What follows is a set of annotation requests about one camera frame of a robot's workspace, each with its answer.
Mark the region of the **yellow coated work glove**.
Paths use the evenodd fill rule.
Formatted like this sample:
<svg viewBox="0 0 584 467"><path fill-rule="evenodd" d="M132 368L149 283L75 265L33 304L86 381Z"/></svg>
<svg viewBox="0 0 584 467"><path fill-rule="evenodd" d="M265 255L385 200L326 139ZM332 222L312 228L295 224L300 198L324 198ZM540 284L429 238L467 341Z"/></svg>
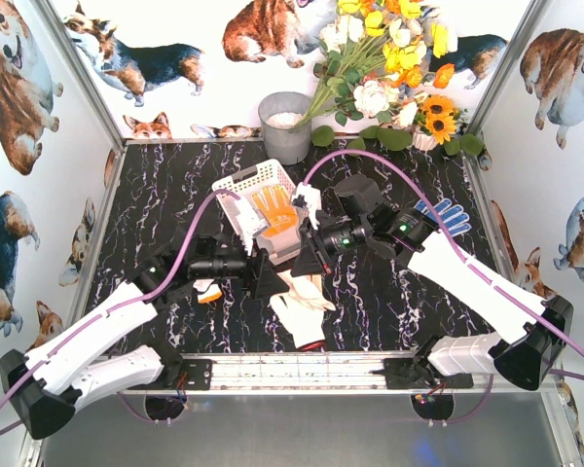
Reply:
<svg viewBox="0 0 584 467"><path fill-rule="evenodd" d="M283 186L262 187L251 198L269 223L263 232L264 237L271 238L297 228L299 216Z"/></svg>

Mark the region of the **white plastic storage basket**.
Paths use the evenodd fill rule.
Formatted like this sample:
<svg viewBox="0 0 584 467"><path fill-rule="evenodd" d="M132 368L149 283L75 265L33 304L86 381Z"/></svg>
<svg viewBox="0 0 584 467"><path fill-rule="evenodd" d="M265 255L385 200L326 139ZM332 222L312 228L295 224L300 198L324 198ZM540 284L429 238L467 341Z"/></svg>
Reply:
<svg viewBox="0 0 584 467"><path fill-rule="evenodd" d="M212 184L212 190L217 193L217 199L222 210L245 248L255 246L266 250L257 245L256 236L262 233L269 226L269 223L254 204L251 195L258 192L262 187L271 185L283 186L287 195L290 196L290 203L292 204L292 196L296 192L296 185L280 162L276 160L260 162ZM299 216L299 223L296 229L301 239L299 228L302 221L307 217L307 212L297 207L295 209ZM300 251L301 245L297 252L285 256L269 254L269 258L271 263L276 266L294 259L299 255Z"/></svg>

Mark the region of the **cream glove red cuff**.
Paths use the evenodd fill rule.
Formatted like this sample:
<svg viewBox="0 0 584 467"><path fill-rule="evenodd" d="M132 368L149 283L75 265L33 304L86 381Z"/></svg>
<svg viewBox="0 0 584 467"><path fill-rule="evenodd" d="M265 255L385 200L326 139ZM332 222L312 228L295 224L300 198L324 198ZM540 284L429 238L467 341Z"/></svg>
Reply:
<svg viewBox="0 0 584 467"><path fill-rule="evenodd" d="M319 351L325 348L322 329L325 311L332 304L324 300L299 301L289 294L270 298L270 306L284 329L291 334L298 351Z"/></svg>

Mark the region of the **cream knit glove pair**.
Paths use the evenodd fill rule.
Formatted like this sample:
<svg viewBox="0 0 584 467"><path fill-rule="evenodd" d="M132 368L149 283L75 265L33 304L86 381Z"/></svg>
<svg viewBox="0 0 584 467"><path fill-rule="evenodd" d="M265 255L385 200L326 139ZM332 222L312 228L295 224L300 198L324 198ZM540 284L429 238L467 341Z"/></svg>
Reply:
<svg viewBox="0 0 584 467"><path fill-rule="evenodd" d="M282 294L282 298L286 303L296 302L316 310L334 311L336 309L335 305L323 295L322 276L320 274L293 276L290 270L286 270L279 272L277 275L288 286L288 291Z"/></svg>

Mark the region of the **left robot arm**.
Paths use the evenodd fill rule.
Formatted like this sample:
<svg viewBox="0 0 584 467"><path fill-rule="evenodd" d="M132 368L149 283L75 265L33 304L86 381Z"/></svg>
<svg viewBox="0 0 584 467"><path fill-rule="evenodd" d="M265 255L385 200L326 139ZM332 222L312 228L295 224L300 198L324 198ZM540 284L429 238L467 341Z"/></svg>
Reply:
<svg viewBox="0 0 584 467"><path fill-rule="evenodd" d="M221 279L240 279L252 299L287 291L257 237L271 227L266 211L245 198L231 220L240 244L219 231L186 231L157 249L108 298L52 341L0 359L4 399L35 440L50 437L87 405L135 386L170 387L184 359L166 340L149 339L135 350L98 358L129 332L152 321L193 290Z"/></svg>

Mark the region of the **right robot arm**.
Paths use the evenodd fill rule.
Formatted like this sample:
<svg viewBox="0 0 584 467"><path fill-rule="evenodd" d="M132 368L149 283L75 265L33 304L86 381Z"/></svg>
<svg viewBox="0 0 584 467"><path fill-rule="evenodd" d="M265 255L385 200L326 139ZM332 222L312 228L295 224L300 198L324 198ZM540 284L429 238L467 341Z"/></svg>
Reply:
<svg viewBox="0 0 584 467"><path fill-rule="evenodd" d="M493 329L430 339L415 358L422 377L499 374L521 389L539 388L566 346L561 335L570 329L571 303L560 296L544 299L487 268L441 231L427 207L393 207L364 175L338 183L335 193L345 218L326 215L320 191L309 184L293 193L292 205L308 216L299 227L301 250L292 276L329 274L339 255L367 247L441 286Z"/></svg>

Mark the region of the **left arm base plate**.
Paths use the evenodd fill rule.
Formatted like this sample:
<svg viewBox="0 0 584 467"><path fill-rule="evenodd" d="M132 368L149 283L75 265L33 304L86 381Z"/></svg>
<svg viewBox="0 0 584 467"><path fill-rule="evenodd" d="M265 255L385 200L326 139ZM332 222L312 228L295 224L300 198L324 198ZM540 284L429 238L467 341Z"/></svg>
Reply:
<svg viewBox="0 0 584 467"><path fill-rule="evenodd" d="M154 382L138 384L130 387L129 390L207 391L210 389L212 376L213 361L211 359L184 359L176 369L163 370L163 373Z"/></svg>

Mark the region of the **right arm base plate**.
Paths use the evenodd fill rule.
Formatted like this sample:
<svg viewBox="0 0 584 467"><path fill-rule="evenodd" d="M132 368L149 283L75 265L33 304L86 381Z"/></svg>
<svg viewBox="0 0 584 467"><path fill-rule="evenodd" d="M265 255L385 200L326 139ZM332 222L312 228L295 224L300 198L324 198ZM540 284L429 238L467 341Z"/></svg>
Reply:
<svg viewBox="0 0 584 467"><path fill-rule="evenodd" d="M447 389L469 389L474 386L470 375L442 376L429 365L414 362L413 358L386 358L383 366L372 370L382 376L388 389L433 389L443 385Z"/></svg>

